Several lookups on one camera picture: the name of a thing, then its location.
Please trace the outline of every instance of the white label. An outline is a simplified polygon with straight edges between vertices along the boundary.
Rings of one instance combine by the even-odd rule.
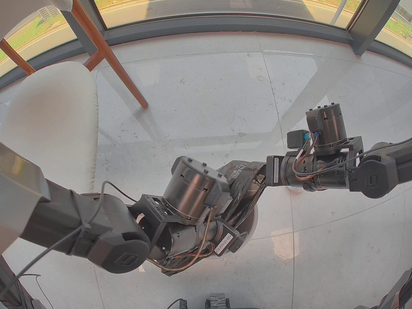
[[[232,240],[233,236],[231,234],[227,234],[222,241],[220,242],[219,245],[216,246],[215,248],[215,253],[216,254],[220,254],[225,248],[226,246],[230,243],[230,241]]]
[[[279,182],[279,158],[273,162],[273,183]]]

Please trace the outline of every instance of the road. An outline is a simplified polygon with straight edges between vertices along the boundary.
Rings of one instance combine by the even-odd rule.
[[[142,21],[150,18],[170,17],[201,13],[257,13],[300,18],[321,23],[330,23],[335,9],[317,3],[295,0],[153,0],[127,6],[104,9],[102,17],[110,28],[120,24]],[[337,26],[346,27],[351,15],[341,14]],[[19,53],[29,59],[74,38],[69,27],[51,33]],[[382,31],[378,39],[412,56],[412,47],[390,33]],[[8,60],[0,65],[0,76],[15,67]]]

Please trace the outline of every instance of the white pole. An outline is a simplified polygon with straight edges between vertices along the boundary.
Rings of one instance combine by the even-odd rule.
[[[342,2],[340,3],[335,15],[333,16],[332,20],[330,21],[331,25],[335,25],[337,19],[339,18],[340,14],[343,11],[343,7],[345,7],[347,2],[348,2],[348,0],[342,0]]]

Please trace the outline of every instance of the white chair seat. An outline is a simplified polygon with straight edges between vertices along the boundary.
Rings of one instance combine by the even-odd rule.
[[[92,192],[97,154],[95,80],[78,62],[47,66],[14,94],[0,141],[78,193]]]

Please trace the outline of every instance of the robotic arm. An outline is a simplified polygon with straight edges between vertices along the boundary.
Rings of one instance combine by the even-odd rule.
[[[361,137],[347,136],[339,104],[311,109],[306,118],[309,131],[288,133],[288,148],[296,151],[218,170],[179,157],[163,195],[128,197],[133,205],[103,194],[104,186],[102,195],[63,188],[0,143],[0,250],[21,237],[112,273],[149,260],[171,276],[210,255],[239,250],[247,236],[240,225],[266,186],[349,189],[379,198],[412,180],[410,139],[363,152]]]

